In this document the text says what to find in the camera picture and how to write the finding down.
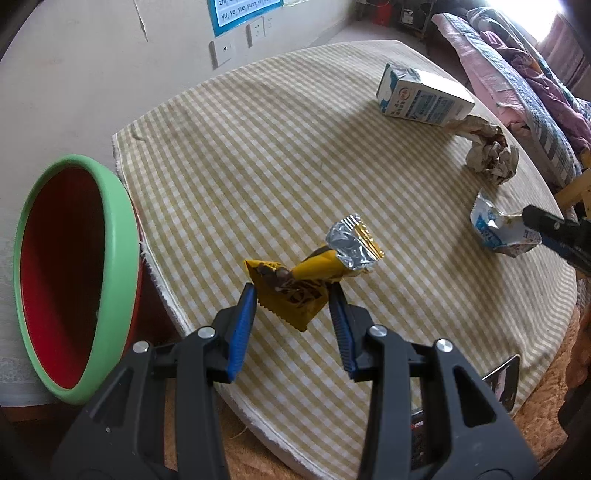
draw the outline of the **table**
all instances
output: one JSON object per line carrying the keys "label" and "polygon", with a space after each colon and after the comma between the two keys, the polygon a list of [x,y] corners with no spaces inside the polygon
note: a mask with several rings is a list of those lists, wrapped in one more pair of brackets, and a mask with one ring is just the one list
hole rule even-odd
{"label": "table", "polygon": [[[574,270],[543,247],[483,249],[469,212],[482,188],[507,210],[558,208],[522,149],[494,190],[465,166],[467,140],[384,117],[388,60],[451,78],[397,41],[316,47],[208,80],[117,133],[146,260],[186,334],[237,301],[244,258],[294,265],[358,212],[386,257],[343,283],[350,301],[408,340],[450,338],[483,374],[520,353],[521,405],[562,343]],[[326,309],[301,334],[259,308],[243,371],[220,393],[292,468],[355,478],[369,386],[348,381]]]}

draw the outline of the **crumpled foil packet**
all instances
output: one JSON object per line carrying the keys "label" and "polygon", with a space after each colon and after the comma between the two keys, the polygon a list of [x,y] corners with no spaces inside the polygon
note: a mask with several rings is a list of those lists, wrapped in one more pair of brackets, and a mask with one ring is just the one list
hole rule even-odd
{"label": "crumpled foil packet", "polygon": [[367,272],[384,252],[359,215],[330,227],[326,243],[289,270],[278,262],[245,260],[261,306],[305,332],[328,302],[327,284]]}
{"label": "crumpled foil packet", "polygon": [[478,192],[470,221],[486,247],[512,258],[542,242],[539,232],[524,225],[520,213],[508,215],[500,211],[482,192]]}

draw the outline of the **poster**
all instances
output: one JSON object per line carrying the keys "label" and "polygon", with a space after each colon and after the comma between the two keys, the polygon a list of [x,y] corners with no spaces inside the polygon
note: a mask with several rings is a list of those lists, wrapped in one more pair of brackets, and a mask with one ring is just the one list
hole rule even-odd
{"label": "poster", "polygon": [[283,5],[283,0],[209,0],[213,32],[217,37],[231,28],[281,5]]}

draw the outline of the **white milk carton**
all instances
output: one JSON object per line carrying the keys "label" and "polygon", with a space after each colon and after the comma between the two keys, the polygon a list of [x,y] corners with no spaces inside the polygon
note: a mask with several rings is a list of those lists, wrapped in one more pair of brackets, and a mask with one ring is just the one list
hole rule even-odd
{"label": "white milk carton", "polygon": [[385,115],[433,125],[462,119],[474,108],[460,83],[396,63],[386,64],[376,97]]}

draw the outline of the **metal screw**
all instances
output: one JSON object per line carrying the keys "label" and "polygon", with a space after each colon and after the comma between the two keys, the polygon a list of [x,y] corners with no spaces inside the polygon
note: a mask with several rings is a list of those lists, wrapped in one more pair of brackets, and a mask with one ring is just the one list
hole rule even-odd
{"label": "metal screw", "polygon": [[199,337],[201,338],[213,338],[216,334],[216,330],[213,327],[201,327],[198,331],[197,331],[197,335],[199,335]]}
{"label": "metal screw", "polygon": [[369,327],[369,334],[374,337],[385,337],[388,329],[383,325],[372,325]]}
{"label": "metal screw", "polygon": [[148,351],[148,348],[150,348],[150,344],[145,340],[135,342],[133,347],[135,353],[146,353]]}
{"label": "metal screw", "polygon": [[437,346],[438,350],[441,350],[445,353],[451,352],[453,350],[453,343],[451,343],[447,338],[438,340],[435,345]]}

